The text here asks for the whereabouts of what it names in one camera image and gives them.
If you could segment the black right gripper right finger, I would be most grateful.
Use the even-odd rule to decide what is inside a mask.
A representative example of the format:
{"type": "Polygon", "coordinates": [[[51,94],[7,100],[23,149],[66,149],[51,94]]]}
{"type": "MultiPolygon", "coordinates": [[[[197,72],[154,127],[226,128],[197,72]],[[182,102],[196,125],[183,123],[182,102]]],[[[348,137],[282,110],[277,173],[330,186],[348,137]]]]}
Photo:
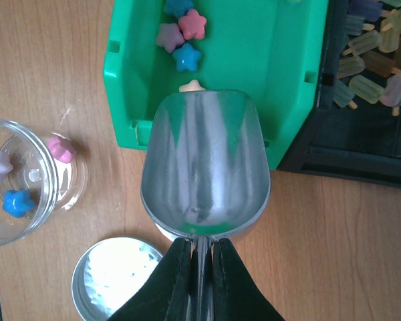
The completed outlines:
{"type": "Polygon", "coordinates": [[[215,320],[282,320],[260,292],[229,239],[213,245],[215,320]]]}

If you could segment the green plastic bin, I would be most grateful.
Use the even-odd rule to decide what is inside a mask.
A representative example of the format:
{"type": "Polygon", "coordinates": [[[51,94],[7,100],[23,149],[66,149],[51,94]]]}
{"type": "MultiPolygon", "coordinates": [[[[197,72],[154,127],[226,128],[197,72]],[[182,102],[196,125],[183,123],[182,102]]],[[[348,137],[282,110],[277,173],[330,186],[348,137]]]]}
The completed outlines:
{"type": "Polygon", "coordinates": [[[179,72],[155,43],[172,23],[163,1],[116,1],[103,79],[117,143],[144,150],[158,105],[190,80],[208,90],[240,90],[254,101],[269,167],[283,160],[317,98],[332,1],[196,1],[206,35],[202,58],[179,72]]]}

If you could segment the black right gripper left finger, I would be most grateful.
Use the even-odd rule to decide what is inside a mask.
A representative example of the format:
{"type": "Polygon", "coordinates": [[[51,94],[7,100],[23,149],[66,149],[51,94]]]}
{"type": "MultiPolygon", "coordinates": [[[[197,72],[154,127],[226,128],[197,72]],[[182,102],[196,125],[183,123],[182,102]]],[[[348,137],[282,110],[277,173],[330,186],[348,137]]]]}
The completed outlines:
{"type": "Polygon", "coordinates": [[[185,320],[189,298],[190,256],[190,242],[176,239],[146,283],[109,319],[185,320]]]}

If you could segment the peach star candy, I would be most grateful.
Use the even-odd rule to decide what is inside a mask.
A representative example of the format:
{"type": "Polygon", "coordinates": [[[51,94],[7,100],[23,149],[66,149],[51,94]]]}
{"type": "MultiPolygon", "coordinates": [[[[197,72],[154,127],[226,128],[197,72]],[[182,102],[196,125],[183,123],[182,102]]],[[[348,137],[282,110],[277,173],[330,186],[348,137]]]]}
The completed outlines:
{"type": "Polygon", "coordinates": [[[187,84],[183,84],[178,88],[179,92],[196,92],[196,91],[204,91],[205,88],[203,88],[199,81],[196,79],[193,79],[189,81],[187,84]]]}

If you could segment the clear plastic jar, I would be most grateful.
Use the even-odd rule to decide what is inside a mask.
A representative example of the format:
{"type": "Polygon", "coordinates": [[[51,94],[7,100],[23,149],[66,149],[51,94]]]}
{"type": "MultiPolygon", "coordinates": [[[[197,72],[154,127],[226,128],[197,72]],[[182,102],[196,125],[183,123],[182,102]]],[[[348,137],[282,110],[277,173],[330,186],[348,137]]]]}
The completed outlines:
{"type": "Polygon", "coordinates": [[[10,156],[13,170],[0,181],[0,246],[18,241],[39,229],[54,213],[70,210],[88,183],[85,150],[61,133],[0,119],[0,151],[10,156]],[[55,160],[47,142],[52,136],[68,139],[77,150],[71,163],[55,160]],[[3,196],[8,190],[28,190],[35,203],[22,218],[6,213],[3,196]]]}

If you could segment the metal scoop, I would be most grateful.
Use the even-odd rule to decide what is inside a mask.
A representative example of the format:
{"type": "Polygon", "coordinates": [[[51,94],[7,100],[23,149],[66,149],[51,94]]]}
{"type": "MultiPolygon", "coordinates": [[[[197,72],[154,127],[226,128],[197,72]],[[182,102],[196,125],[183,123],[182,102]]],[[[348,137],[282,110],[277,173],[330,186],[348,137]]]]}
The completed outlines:
{"type": "Polygon", "coordinates": [[[271,193],[249,95],[201,90],[167,96],[154,116],[140,193],[157,227],[193,245],[191,318],[216,320],[213,245],[250,232],[271,193]]]}

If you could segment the red star candy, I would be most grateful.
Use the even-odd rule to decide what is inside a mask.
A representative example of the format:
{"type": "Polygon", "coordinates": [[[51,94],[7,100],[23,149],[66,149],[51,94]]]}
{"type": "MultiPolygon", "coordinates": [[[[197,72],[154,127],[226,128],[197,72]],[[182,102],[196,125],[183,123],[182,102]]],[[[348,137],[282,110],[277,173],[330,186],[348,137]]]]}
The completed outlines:
{"type": "Polygon", "coordinates": [[[200,15],[196,9],[189,9],[183,17],[178,20],[178,26],[185,40],[205,38],[206,17],[200,15]]]}

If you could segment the black plastic bin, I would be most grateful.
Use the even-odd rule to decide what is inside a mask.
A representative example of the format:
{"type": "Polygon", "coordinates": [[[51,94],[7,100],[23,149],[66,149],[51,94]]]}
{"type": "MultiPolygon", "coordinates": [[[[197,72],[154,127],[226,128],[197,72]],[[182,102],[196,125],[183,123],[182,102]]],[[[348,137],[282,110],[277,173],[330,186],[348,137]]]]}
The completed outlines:
{"type": "Polygon", "coordinates": [[[343,51],[347,1],[330,1],[316,97],[278,168],[401,188],[401,110],[355,97],[352,110],[332,98],[343,51]]]}

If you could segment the lilac star candy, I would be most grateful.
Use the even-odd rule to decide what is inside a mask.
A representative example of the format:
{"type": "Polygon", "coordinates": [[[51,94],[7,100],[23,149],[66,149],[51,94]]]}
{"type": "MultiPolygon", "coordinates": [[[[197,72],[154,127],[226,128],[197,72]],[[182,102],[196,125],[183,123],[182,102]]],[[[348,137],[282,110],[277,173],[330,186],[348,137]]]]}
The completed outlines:
{"type": "Polygon", "coordinates": [[[171,54],[184,43],[185,39],[177,23],[161,23],[159,25],[158,35],[156,36],[158,47],[163,47],[166,52],[171,54]]]}

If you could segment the blue star candy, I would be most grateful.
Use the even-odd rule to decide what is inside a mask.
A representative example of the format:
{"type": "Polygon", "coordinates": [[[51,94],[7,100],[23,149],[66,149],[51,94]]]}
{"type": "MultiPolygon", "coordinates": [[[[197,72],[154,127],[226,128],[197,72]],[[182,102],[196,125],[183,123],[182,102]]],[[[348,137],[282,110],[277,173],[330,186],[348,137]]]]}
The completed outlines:
{"type": "Polygon", "coordinates": [[[35,203],[28,190],[8,190],[3,196],[3,210],[14,218],[22,218],[32,211],[35,203]]]}
{"type": "Polygon", "coordinates": [[[177,19],[186,15],[190,9],[194,9],[192,0],[166,0],[164,4],[164,12],[177,19]]]}
{"type": "Polygon", "coordinates": [[[198,70],[198,63],[202,58],[202,53],[193,48],[191,44],[185,43],[182,47],[176,49],[172,53],[176,62],[176,70],[178,72],[198,70]]]}

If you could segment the silver jar lid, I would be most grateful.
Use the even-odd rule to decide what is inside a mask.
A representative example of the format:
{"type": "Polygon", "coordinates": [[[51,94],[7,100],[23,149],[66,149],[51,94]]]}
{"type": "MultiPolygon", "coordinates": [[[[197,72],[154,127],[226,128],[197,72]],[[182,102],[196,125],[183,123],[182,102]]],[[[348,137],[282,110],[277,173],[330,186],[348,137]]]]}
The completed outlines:
{"type": "Polygon", "coordinates": [[[162,253],[131,237],[99,241],[81,256],[72,275],[72,299],[82,320],[107,320],[147,281],[162,253]]]}

